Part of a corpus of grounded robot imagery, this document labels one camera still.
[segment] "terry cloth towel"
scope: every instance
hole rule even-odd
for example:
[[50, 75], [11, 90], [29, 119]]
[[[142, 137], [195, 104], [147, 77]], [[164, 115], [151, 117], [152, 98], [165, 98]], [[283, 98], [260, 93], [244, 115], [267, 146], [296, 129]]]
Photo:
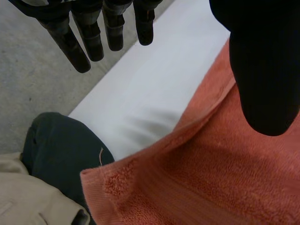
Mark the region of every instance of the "terry cloth towel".
[[81, 179], [99, 225], [300, 223], [299, 115], [279, 137], [254, 131], [227, 43], [171, 134]]

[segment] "concrete floor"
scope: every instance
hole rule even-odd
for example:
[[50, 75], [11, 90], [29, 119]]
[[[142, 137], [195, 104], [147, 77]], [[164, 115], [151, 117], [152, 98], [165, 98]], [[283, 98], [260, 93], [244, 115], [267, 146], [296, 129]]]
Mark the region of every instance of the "concrete floor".
[[[173, 1], [164, 0], [158, 6], [157, 18]], [[8, 0], [0, 0], [0, 5], [0, 153], [9, 153], [22, 151], [27, 129], [40, 113], [68, 115], [137, 36], [131, 6], [124, 14], [124, 48], [111, 52], [101, 15], [98, 22], [105, 58], [91, 62], [91, 70], [80, 74], [35, 19], [23, 15]], [[80, 40], [72, 19], [70, 25]]]

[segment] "white surface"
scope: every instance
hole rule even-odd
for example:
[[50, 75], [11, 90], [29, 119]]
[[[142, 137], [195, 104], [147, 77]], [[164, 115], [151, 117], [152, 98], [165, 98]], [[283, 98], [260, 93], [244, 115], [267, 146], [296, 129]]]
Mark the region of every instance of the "white surface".
[[170, 133], [229, 37], [208, 0], [176, 0], [70, 117], [85, 123], [115, 160]]

